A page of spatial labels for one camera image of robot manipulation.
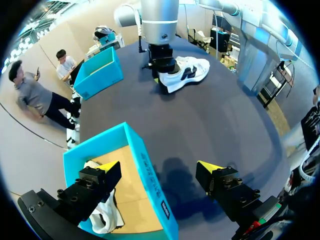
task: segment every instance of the chair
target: chair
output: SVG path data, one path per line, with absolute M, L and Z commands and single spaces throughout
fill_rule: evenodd
M 209 44 L 213 37 L 205 36 L 203 31 L 197 31 L 195 28 L 193 28 L 193 37 L 189 35 L 189 38 L 191 39 L 190 43 L 209 53 Z

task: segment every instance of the black logo on sneaker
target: black logo on sneaker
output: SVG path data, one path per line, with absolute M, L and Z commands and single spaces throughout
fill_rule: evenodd
M 185 80 L 185 79 L 191 79 L 191 78 L 194 78 L 196 76 L 196 71 L 197 71 L 197 68 L 195 66 L 193 66 L 193 70 L 191 71 L 191 68 L 190 67 L 187 67 L 185 70 L 184 70 L 184 73 L 181 77 L 181 81 Z

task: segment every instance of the white cable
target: white cable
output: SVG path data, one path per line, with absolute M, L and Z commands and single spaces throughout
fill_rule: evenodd
M 309 149 L 309 151 L 307 152 L 306 156 L 304 157 L 303 161 L 301 162 L 300 166 L 299 166 L 299 173 L 300 176 L 305 179 L 308 182 L 313 183 L 316 180 L 315 176 L 309 176 L 307 175 L 304 170 L 302 169 L 303 164 L 308 160 L 308 158 L 310 157 L 310 153 L 314 150 L 314 148 L 319 144 L 320 142 L 320 135 L 318 136 L 317 140 L 314 142 L 314 144 L 312 145 L 312 147 Z
M 185 12 L 185 24 L 186 24 L 186 39 L 189 42 L 189 26 L 188 26 L 188 18 L 187 18 L 187 8 L 185 4 L 184 4 L 184 12 Z
M 276 53 L 278 54 L 279 59 L 281 60 L 282 58 L 279 55 L 279 50 L 278 50 L 278 40 L 275 42 L 275 48 L 276 48 Z M 288 46 L 285 46 L 297 59 L 299 59 L 301 62 L 303 62 L 308 68 L 310 68 L 313 71 L 316 71 L 312 66 L 310 66 L 308 63 L 306 63 L 303 59 L 301 59 L 297 54 L 295 54 Z
M 137 25 L 137 30 L 138 30 L 138 36 L 141 37 L 142 36 L 142 29 L 141 29 L 141 22 L 140 22 L 140 15 L 139 15 L 139 11 L 137 9 L 135 9 L 132 5 L 130 4 L 123 4 L 123 6 L 127 6 L 129 8 L 131 8 L 134 12 L 134 19 L 135 19 L 135 24 Z
M 218 20 L 217 20 L 217 15 L 216 11 L 213 10 L 214 18 L 215 18 L 215 38 L 216 38 L 216 53 L 215 53 L 215 58 L 218 60 Z

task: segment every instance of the black pants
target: black pants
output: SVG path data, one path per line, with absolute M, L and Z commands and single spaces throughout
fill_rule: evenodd
M 59 111 L 59 109 L 65 109 L 67 112 L 71 113 L 74 117 L 79 117 L 79 108 L 66 99 L 56 93 L 52 93 L 52 100 L 48 111 L 45 115 L 56 123 L 60 124 L 66 129 L 75 129 L 75 124 L 70 123 L 69 120 Z

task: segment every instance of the man in gray shirt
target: man in gray shirt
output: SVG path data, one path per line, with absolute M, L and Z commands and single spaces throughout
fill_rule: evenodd
M 16 103 L 19 108 L 31 119 L 41 120 L 47 116 L 66 129 L 79 130 L 79 124 L 70 123 L 59 111 L 65 109 L 75 118 L 79 117 L 79 107 L 68 99 L 45 89 L 39 82 L 40 72 L 37 75 L 22 69 L 22 61 L 14 62 L 9 71 L 9 79 L 14 83 L 17 91 Z M 29 111 L 28 106 L 36 110 L 36 114 Z

